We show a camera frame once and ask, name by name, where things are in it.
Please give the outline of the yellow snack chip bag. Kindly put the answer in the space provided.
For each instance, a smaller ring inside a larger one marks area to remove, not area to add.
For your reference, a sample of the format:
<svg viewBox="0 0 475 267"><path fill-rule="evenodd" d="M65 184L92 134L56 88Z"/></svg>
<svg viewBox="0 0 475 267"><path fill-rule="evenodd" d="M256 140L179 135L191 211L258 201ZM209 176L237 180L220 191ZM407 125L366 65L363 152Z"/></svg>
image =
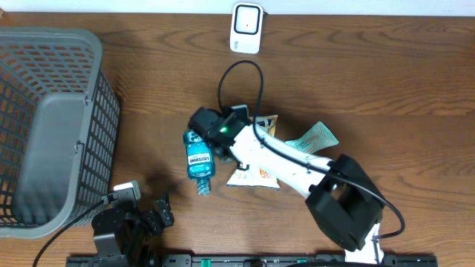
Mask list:
<svg viewBox="0 0 475 267"><path fill-rule="evenodd" d="M258 116L257 125L270 136L274 136L277 120L278 115ZM273 177L269 172L262 168L250 168L247 171L236 169L226 185L228 187L259 187L272 190L280 189L277 178Z"/></svg>

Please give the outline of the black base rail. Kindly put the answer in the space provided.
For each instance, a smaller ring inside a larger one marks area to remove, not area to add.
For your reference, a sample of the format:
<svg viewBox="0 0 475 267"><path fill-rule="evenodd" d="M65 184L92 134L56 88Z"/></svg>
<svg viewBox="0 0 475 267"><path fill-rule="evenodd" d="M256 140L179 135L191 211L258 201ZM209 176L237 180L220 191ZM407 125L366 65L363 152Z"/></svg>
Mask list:
<svg viewBox="0 0 475 267"><path fill-rule="evenodd" d="M145 260L128 260L117 257L68 257L67 267L286 267L286 266L358 266L347 262L342 254L316 254L313 256L191 256L189 254L152 255Z"/></svg>

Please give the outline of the grey plastic mesh basket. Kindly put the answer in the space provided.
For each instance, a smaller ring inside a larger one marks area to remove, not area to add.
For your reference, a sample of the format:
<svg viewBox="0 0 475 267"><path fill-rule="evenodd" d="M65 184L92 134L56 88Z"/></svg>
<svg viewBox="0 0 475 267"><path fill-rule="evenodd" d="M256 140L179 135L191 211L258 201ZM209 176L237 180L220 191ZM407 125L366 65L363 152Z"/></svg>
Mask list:
<svg viewBox="0 0 475 267"><path fill-rule="evenodd" d="M1 236L87 225L108 192L120 105L89 31L1 29Z"/></svg>

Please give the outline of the white barcode scanner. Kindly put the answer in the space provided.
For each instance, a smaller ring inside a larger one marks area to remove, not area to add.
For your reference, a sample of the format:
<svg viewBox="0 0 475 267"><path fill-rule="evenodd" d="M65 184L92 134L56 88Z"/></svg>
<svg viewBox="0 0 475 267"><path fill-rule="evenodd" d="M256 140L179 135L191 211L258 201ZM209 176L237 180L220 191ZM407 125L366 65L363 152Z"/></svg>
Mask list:
<svg viewBox="0 0 475 267"><path fill-rule="evenodd" d="M239 2L233 7L229 37L231 51L256 54L260 50L263 8L259 4Z"/></svg>

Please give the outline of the blue Listerine mouthwash bottle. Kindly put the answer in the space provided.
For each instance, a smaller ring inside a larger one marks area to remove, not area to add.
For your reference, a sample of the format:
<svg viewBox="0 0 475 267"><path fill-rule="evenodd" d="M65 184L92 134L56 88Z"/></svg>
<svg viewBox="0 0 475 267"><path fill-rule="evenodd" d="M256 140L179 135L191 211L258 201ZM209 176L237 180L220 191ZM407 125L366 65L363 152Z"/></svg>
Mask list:
<svg viewBox="0 0 475 267"><path fill-rule="evenodd" d="M199 195L209 195L210 179L215 176L212 151L194 131L186 131L183 134L183 143L186 148L188 177L196 182Z"/></svg>

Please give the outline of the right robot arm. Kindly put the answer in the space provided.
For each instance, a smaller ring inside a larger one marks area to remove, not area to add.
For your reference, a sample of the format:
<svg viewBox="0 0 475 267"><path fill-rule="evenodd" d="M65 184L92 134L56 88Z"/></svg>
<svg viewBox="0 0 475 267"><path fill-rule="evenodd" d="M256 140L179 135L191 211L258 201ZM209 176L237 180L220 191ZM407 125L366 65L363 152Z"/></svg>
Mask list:
<svg viewBox="0 0 475 267"><path fill-rule="evenodd" d="M321 231L345 250L347 262L383 263L377 237L383 196L353 158L301 152L235 111L198 108L188 127L219 155L267 171L297 191Z"/></svg>

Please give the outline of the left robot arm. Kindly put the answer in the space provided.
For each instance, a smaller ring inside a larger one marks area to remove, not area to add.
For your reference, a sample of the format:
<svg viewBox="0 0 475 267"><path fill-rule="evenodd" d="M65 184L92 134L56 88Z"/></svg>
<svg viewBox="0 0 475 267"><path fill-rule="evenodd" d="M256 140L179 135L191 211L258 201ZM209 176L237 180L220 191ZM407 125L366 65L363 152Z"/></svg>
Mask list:
<svg viewBox="0 0 475 267"><path fill-rule="evenodd" d="M174 224L168 193L154 202L154 208L141 211L131 188L105 197L111 207L98 213L93 221L97 255L89 266L158 267L162 260L149 245L149 239Z"/></svg>

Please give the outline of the pale green snack packet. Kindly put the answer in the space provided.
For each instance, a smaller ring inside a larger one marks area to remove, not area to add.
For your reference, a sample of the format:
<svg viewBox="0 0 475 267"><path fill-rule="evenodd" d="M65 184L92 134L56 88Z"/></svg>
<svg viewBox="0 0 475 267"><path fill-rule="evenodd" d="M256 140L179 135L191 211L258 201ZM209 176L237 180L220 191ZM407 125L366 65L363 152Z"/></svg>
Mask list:
<svg viewBox="0 0 475 267"><path fill-rule="evenodd" d="M301 152L313 154L337 145L339 141L323 122L317 122L299 139L288 140L285 143Z"/></svg>

